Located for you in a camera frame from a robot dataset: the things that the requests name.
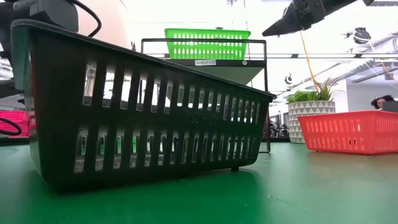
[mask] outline white label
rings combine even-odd
[[[196,60],[195,66],[212,66],[216,65],[216,60]]]

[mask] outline wall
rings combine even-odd
[[[339,81],[337,86],[333,86],[331,97],[336,104],[336,113],[348,112],[348,96],[346,80]]]
[[[384,95],[392,95],[398,98],[398,90],[387,83],[377,85],[349,84],[347,85],[349,111],[374,110],[371,101]]]

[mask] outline green leaves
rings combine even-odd
[[[328,78],[325,81],[325,84],[322,85],[321,83],[315,82],[316,86],[319,88],[319,92],[317,91],[296,91],[293,95],[287,97],[287,104],[289,103],[296,103],[302,101],[317,101],[317,100],[332,100],[331,94],[335,91],[331,91],[332,86],[338,80],[332,80]]]
[[[302,101],[319,100],[318,93],[315,91],[296,91],[293,95],[288,96],[287,103],[295,103]]]
[[[332,86],[337,82],[337,79],[332,80],[331,78],[328,78],[325,81],[325,84],[321,85],[318,82],[315,82],[315,84],[318,86],[319,88],[319,99],[320,100],[331,100],[331,94],[335,91],[331,91]]]

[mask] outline black plastic basket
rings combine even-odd
[[[275,97],[37,21],[13,23],[12,55],[31,156],[55,188],[252,164]]]

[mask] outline black metal shelf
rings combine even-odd
[[[144,53],[144,44],[146,42],[203,42],[203,39],[142,39],[141,53]],[[243,85],[249,83],[259,72],[261,72],[261,70],[263,70],[264,89],[265,91],[268,91],[267,42],[265,40],[206,39],[206,42],[262,44],[264,46],[264,57],[261,60],[171,59],[169,54],[165,54],[165,58],[163,59],[187,67],[194,67],[197,70],[201,70],[203,72],[207,72],[217,77],[224,78]],[[271,151],[268,122],[269,113],[267,113],[266,115],[266,142],[268,151],[263,153],[269,153]]]
[[[266,62],[263,60],[220,60],[220,59],[166,59],[168,61],[179,63],[184,66],[217,66],[217,67],[259,67],[264,68]],[[198,61],[214,61],[212,65],[197,65]]]

